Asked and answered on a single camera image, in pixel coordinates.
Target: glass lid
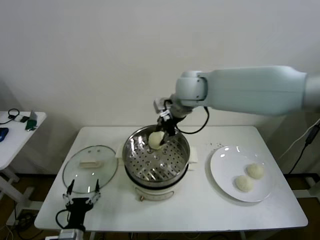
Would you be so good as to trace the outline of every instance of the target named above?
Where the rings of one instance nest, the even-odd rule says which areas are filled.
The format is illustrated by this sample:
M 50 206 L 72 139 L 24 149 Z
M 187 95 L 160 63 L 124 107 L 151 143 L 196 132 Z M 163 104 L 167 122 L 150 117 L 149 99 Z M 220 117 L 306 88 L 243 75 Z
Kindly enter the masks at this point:
M 99 186 L 105 186 L 114 176 L 118 167 L 116 153 L 108 146 L 89 146 L 66 163 L 62 180 L 67 188 L 74 179 L 72 191 L 88 194 L 95 191 L 97 179 Z

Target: white table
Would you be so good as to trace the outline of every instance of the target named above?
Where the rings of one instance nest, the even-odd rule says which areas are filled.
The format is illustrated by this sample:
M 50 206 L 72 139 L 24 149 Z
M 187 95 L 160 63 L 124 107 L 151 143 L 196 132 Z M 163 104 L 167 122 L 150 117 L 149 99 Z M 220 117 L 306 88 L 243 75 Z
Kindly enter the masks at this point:
M 84 127 L 78 133 L 35 220 L 39 229 L 59 229 L 56 213 L 65 208 L 62 194 L 64 166 L 73 154 L 93 145 L 117 150 L 139 127 Z M 194 131 L 197 127 L 184 127 Z M 196 148 L 198 163 L 188 171 L 179 192 L 164 201 L 140 202 L 119 165 L 113 179 L 103 187 L 101 198 L 86 213 L 84 226 L 89 232 L 215 232 L 271 230 L 304 227 L 308 220 L 281 170 L 253 126 L 208 126 L 201 132 L 185 136 Z M 262 202 L 248 203 L 231 198 L 214 182 L 210 158 L 220 145 L 239 145 L 268 156 L 275 187 Z M 66 224 L 66 215 L 59 220 Z
M 47 115 L 44 112 L 36 112 L 36 114 L 38 116 L 37 126 L 40 126 L 46 119 Z M 20 112 L 20 115 L 30 116 L 30 112 L 22 111 Z M 4 123 L 8 120 L 8 112 L 0 111 L 0 123 Z M 31 193 L 34 190 L 33 187 L 28 187 L 22 194 L 11 185 L 12 182 L 19 181 L 19 178 L 13 173 L 12 170 L 10 170 L 8 166 L 23 148 L 29 138 L 31 138 L 31 136 L 35 133 L 35 130 L 26 131 L 26 124 L 27 123 L 16 122 L 13 120 L 6 124 L 0 125 L 0 128 L 9 128 L 7 136 L 2 142 L 0 142 L 0 171 L 9 178 L 9 181 L 6 181 L 0 176 L 0 199 L 2 198 L 3 194 L 6 194 L 16 203 L 18 203 L 16 205 L 17 215 L 19 215 L 23 209 L 39 210 L 42 204 L 42 202 L 29 200 Z M 13 212 L 6 224 L 13 225 L 14 222 L 15 215 Z

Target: white wall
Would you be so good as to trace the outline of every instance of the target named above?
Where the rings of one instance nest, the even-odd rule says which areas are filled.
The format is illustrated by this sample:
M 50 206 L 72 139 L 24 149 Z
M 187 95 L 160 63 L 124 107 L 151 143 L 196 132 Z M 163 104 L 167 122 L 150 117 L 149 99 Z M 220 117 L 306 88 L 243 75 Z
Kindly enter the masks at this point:
M 82 126 L 154 124 L 153 99 L 169 96 L 185 70 L 318 70 L 319 7 L 317 0 L 1 1 L 0 109 L 48 114 L 13 166 L 55 173 Z M 283 117 L 211 116 L 210 125 L 258 126 L 269 145 L 280 144 L 276 152 L 287 147 L 286 136 L 273 139 Z M 198 109 L 184 124 L 204 117 Z

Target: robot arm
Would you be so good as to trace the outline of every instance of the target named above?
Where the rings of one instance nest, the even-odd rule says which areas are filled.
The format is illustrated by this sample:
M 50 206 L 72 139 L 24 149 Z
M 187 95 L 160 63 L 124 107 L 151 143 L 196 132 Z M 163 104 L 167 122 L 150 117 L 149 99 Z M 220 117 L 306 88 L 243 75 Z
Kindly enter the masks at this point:
M 178 78 L 170 98 L 154 101 L 160 114 L 158 129 L 174 135 L 175 125 L 199 106 L 271 116 L 318 110 L 320 75 L 289 66 L 187 71 Z

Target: dough ball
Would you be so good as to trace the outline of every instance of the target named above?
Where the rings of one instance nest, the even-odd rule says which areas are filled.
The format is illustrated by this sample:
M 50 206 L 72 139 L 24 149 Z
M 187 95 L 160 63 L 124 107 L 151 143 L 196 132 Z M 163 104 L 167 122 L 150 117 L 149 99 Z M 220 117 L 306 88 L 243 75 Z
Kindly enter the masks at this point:
M 248 176 L 238 176 L 235 179 L 236 186 L 243 192 L 250 192 L 254 189 L 254 182 Z
M 250 164 L 246 168 L 246 171 L 248 172 L 249 176 L 254 179 L 261 179 L 265 175 L 264 166 L 257 163 Z
M 160 143 L 162 139 L 164 138 L 165 133 L 163 131 L 154 131 L 149 135 L 148 143 L 150 148 L 158 150 L 162 146 L 160 146 Z

